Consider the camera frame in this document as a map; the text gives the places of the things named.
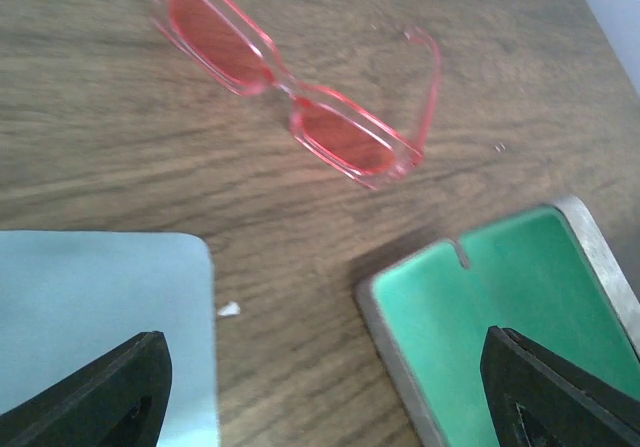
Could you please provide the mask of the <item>light blue cleaning cloth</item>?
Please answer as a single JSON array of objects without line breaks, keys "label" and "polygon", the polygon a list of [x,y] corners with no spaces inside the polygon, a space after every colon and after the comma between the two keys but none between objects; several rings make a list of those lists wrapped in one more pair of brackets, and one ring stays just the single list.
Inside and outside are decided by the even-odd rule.
[{"label": "light blue cleaning cloth", "polygon": [[160,444],[219,445],[214,266],[203,240],[181,233],[2,233],[3,411],[143,331],[165,335],[173,367]]}]

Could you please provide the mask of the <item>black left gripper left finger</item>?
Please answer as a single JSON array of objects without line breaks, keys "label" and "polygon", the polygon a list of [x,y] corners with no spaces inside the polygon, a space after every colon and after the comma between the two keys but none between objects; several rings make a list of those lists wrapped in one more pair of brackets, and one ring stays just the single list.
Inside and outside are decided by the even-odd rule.
[{"label": "black left gripper left finger", "polygon": [[1,415],[3,446],[155,446],[172,385],[165,335],[140,332]]}]

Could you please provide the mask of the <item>grey case green lining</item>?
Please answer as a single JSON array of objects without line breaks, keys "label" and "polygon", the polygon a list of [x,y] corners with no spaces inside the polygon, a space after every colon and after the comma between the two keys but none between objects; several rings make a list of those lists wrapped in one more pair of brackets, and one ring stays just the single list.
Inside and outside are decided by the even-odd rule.
[{"label": "grey case green lining", "polygon": [[491,326],[639,401],[639,302],[574,196],[415,250],[355,297],[424,446],[501,446],[480,372]]}]

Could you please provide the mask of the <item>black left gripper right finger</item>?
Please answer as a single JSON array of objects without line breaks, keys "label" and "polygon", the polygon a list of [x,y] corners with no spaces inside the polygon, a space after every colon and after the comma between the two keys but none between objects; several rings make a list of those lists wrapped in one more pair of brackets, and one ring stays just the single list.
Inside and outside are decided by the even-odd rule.
[{"label": "black left gripper right finger", "polygon": [[480,372],[501,446],[637,446],[639,401],[511,328],[488,328]]}]

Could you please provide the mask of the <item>pink transparent sunglasses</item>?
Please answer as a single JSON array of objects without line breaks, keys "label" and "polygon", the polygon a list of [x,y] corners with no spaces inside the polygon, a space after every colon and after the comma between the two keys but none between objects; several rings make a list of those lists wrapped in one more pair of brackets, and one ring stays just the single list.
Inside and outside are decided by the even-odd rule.
[{"label": "pink transparent sunglasses", "polygon": [[428,47],[432,58],[423,112],[413,131],[403,135],[341,93],[297,79],[273,40],[232,0],[153,0],[152,17],[177,48],[234,94],[284,92],[291,101],[292,136],[365,187],[377,190],[422,162],[442,68],[439,47],[424,30],[403,32],[408,41]]}]

